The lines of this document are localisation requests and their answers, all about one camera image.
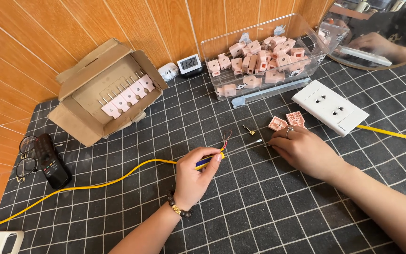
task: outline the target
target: round mirror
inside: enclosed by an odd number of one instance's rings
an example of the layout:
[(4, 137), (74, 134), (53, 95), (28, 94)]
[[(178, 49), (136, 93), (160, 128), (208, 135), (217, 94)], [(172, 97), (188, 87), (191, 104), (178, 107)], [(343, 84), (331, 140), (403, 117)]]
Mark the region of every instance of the round mirror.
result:
[(341, 64), (379, 70), (406, 64), (406, 0), (336, 0), (318, 29)]

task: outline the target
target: silver ring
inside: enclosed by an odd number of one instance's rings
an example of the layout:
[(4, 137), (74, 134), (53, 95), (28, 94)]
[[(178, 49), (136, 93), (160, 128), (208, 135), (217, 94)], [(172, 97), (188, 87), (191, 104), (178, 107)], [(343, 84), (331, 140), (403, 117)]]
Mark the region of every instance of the silver ring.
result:
[(293, 131), (294, 128), (292, 126), (288, 126), (288, 130), (286, 131), (286, 138), (289, 139), (289, 137), (287, 137), (287, 134), (289, 131)]

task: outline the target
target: tv remote control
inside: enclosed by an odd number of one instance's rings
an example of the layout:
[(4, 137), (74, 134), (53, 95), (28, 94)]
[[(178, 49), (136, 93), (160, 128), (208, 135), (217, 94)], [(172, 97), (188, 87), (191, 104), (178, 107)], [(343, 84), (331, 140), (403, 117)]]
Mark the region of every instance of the tv remote control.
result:
[(37, 138), (34, 149), (38, 165), (53, 189), (61, 189), (71, 181), (71, 174), (62, 165), (47, 133)]

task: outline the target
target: mug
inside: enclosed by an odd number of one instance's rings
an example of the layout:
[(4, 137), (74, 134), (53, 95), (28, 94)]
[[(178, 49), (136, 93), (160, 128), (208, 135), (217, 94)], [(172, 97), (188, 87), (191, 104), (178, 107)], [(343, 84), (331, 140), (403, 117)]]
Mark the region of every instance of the mug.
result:
[(358, 4), (356, 5), (355, 11), (364, 12), (367, 11), (370, 7), (371, 7), (370, 4), (363, 1), (359, 1)]

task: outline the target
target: clock display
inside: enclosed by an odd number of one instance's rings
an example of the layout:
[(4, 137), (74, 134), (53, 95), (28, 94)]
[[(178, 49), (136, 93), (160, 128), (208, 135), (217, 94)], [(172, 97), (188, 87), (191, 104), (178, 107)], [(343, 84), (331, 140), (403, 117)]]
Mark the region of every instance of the clock display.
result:
[(185, 61), (182, 61), (180, 64), (181, 64), (181, 67), (183, 68), (183, 70), (186, 70), (192, 66), (198, 65), (198, 62), (197, 62), (197, 58), (194, 56)]

